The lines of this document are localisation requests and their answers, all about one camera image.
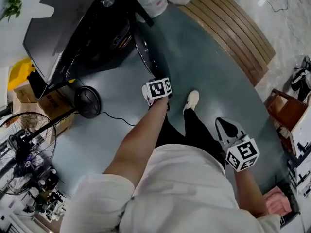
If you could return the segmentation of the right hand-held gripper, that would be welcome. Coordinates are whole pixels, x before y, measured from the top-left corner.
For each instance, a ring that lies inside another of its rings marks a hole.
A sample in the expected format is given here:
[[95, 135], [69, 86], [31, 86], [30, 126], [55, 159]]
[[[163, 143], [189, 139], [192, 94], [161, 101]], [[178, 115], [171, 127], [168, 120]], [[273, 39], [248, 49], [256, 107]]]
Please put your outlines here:
[[218, 137], [222, 142], [228, 142], [228, 137], [242, 137], [228, 145], [226, 149], [225, 161], [233, 167], [235, 171], [242, 171], [253, 166], [260, 153], [253, 138], [245, 134], [242, 126], [228, 118], [218, 117], [215, 120]]

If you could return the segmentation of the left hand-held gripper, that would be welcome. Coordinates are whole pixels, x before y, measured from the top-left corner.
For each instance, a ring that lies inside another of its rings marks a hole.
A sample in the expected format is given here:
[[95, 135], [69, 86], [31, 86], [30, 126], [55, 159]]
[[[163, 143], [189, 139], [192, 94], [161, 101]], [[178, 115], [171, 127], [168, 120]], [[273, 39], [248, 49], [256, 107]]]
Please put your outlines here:
[[161, 98], [172, 96], [172, 88], [168, 77], [159, 80], [150, 80], [142, 86], [142, 94], [151, 108]]

